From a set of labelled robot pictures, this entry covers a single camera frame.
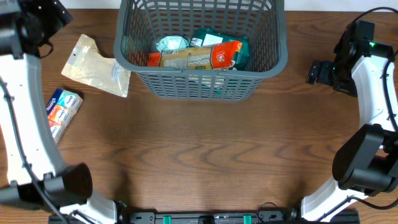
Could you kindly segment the mint green wipes packet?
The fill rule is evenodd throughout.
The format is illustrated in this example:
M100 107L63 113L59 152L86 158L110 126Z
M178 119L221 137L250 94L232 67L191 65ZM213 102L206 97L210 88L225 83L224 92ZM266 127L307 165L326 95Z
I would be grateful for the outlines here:
M189 46L189 41L182 36L170 35L160 39L155 46L159 52L163 52L165 50L186 49Z

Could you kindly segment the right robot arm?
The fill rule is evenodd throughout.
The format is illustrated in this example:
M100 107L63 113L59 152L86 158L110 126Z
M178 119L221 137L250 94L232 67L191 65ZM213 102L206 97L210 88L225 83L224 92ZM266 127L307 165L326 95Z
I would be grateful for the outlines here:
M397 187L397 96L395 52L390 45L360 40L339 45L333 64L314 70L318 81L356 96L360 127L337 151L332 176L300 203L300 218L330 222L355 202Z

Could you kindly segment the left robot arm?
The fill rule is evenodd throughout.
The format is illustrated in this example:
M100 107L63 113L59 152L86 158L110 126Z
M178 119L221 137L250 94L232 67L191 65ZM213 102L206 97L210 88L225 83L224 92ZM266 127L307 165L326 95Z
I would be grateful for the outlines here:
M57 0L1 2L1 131L8 186L1 203L56 214L60 223L117 223L86 164L69 166L53 140L42 93L41 46L72 21Z

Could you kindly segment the dark green food bag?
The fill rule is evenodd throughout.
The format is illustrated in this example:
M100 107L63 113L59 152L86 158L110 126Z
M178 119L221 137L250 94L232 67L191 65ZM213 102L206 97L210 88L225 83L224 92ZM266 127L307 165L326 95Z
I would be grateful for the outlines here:
M231 35L217 33L214 29L199 29L191 38L189 47L202 47L235 40L240 41L242 43L242 47L238 55L234 57L234 61L236 62L234 69L244 70L251 58L251 48L247 37L237 38Z

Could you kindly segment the multicolour tissue pack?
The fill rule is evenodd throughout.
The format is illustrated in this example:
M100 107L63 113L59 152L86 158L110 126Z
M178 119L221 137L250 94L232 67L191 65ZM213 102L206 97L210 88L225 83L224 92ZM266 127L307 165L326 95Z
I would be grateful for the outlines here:
M57 88L45 108L50 132L56 144L59 143L66 128L79 110L83 99L77 93Z

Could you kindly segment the orange spaghetti packet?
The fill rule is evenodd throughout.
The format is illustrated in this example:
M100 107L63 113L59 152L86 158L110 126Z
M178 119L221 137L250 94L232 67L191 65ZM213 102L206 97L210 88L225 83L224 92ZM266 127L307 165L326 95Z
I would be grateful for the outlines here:
M212 46L150 53L147 66L187 70L227 70L234 67L242 46L240 41L235 40Z

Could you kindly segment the beige paper pouch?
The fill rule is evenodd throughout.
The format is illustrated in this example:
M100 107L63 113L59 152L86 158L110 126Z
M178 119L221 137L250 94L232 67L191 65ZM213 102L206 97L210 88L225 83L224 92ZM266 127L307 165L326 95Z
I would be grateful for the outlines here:
M62 75L120 97L127 97L131 72L114 58L103 57L91 37L82 34L74 46Z

